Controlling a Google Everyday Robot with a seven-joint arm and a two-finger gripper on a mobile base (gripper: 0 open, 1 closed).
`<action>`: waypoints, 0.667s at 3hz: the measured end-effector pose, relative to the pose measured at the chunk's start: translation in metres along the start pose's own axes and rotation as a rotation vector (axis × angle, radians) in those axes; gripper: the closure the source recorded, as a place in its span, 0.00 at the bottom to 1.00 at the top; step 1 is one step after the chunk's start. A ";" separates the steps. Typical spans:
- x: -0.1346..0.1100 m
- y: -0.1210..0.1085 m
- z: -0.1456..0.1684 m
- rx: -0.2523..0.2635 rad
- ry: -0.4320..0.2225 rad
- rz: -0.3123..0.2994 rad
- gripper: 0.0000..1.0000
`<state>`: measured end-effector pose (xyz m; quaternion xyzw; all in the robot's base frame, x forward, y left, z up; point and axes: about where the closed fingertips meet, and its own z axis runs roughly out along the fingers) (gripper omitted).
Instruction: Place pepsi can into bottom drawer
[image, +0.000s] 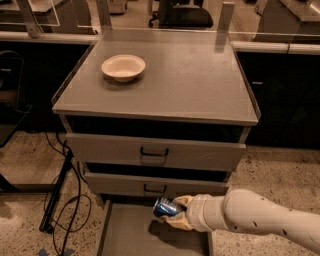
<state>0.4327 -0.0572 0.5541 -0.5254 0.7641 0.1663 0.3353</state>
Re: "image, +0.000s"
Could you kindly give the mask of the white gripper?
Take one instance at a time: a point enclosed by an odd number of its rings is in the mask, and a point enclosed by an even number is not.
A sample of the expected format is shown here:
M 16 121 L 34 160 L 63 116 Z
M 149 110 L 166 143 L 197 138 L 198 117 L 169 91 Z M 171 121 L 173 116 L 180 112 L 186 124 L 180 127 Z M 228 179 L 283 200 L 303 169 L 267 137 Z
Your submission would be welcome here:
M 186 214 L 180 212 L 175 216 L 163 215 L 159 217 L 159 220 L 173 228 L 185 231 L 194 229 L 198 232 L 212 232 L 213 229 L 208 226 L 204 218 L 204 206 L 210 198 L 209 194 L 199 194 L 194 197 L 191 195 L 176 197 L 173 202 L 180 207 L 187 208 Z

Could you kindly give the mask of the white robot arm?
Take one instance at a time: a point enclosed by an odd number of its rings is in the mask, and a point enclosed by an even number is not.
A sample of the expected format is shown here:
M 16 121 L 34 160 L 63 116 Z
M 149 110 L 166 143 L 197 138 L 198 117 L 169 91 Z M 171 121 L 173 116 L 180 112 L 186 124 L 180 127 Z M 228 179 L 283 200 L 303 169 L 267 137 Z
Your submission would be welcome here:
M 186 231 L 274 234 L 320 253 L 319 214 L 283 207 L 250 190 L 231 190 L 224 196 L 159 198 L 153 214 L 172 227 Z

